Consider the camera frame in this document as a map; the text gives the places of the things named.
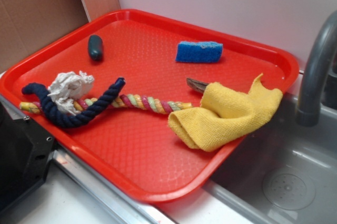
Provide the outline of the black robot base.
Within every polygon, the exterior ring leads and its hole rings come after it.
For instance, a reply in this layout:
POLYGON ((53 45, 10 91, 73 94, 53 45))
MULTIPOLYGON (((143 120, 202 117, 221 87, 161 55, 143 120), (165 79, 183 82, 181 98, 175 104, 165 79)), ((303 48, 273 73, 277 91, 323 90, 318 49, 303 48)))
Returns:
POLYGON ((1 213, 44 184, 55 138, 33 119, 13 119, 1 104, 1 213))

